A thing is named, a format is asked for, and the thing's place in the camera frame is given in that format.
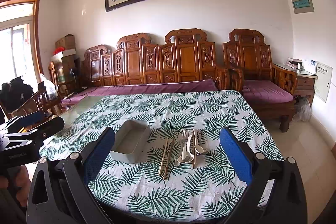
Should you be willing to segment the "person's left hand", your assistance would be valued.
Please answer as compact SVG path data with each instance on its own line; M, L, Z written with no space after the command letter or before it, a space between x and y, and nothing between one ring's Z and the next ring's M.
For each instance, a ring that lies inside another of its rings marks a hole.
M29 179L27 167L25 165L21 165L20 171L16 174L14 178L14 185L18 188L16 199L18 202L20 202L22 207L26 207L31 182Z

